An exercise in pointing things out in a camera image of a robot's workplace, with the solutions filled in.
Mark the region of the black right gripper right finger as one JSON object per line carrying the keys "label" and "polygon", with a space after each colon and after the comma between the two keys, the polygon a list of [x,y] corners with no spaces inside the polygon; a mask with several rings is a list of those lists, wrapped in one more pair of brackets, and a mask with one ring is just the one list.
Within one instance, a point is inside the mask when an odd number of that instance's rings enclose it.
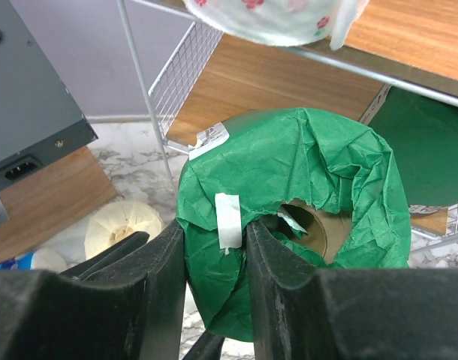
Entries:
{"label": "black right gripper right finger", "polygon": [[458,268],[316,268],[246,234],[257,359],[458,359]]}

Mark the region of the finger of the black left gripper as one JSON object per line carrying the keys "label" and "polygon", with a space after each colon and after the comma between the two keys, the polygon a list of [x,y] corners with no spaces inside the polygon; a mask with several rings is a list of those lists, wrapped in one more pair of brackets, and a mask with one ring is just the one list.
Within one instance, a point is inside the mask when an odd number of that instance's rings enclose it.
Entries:
{"label": "finger of the black left gripper", "polygon": [[147,243],[149,237],[150,235],[147,232],[134,232],[93,258],[61,272],[61,275],[70,279],[85,280],[91,274],[114,264],[143,246]]}
{"label": "finger of the black left gripper", "polygon": [[182,359],[220,360],[223,344],[223,336],[205,331]]}

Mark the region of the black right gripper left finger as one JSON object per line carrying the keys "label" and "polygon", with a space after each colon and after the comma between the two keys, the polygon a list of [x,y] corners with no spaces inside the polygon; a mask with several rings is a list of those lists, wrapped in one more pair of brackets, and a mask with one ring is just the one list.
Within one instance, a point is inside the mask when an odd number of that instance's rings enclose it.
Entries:
{"label": "black right gripper left finger", "polygon": [[177,222],[78,278],[0,271],[0,359],[176,359],[184,301]]}

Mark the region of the beige brown paper roll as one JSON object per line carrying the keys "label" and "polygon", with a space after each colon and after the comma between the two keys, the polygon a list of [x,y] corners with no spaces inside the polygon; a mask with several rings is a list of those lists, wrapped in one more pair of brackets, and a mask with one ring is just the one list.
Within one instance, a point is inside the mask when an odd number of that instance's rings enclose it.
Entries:
{"label": "beige brown paper roll", "polygon": [[143,202],[109,203],[89,219],[84,239],[85,257],[89,260],[135,232],[148,233],[152,239],[163,229],[160,214]]}

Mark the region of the green roll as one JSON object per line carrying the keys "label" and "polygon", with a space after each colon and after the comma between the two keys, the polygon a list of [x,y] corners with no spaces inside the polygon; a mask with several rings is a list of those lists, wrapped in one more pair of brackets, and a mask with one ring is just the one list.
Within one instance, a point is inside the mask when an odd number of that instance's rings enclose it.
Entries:
{"label": "green roll", "polygon": [[317,267],[407,265],[410,214],[393,150],[382,137],[321,109],[243,113],[209,129],[190,152],[176,203],[189,285],[205,328],[215,335],[253,340],[246,240],[220,240],[218,194],[238,202],[241,228],[291,200],[334,215],[350,212],[351,232],[332,260],[275,232]]}
{"label": "green roll", "polygon": [[412,215],[458,203],[458,107],[384,85],[359,121],[393,149]]}

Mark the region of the green roll front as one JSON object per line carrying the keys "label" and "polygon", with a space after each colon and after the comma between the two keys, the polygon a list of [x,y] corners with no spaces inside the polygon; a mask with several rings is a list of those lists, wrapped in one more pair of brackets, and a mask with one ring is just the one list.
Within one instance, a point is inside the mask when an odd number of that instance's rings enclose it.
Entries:
{"label": "green roll front", "polygon": [[412,215],[458,203],[458,107],[384,85],[359,121],[393,149]]}

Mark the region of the short floral paper roll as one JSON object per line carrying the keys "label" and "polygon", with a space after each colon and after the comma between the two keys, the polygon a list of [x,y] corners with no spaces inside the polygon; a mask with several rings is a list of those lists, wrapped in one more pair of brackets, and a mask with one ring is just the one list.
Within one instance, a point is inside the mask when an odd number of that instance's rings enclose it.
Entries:
{"label": "short floral paper roll", "polygon": [[343,47],[367,0],[188,0],[187,10],[225,34],[270,47],[299,47],[325,38]]}

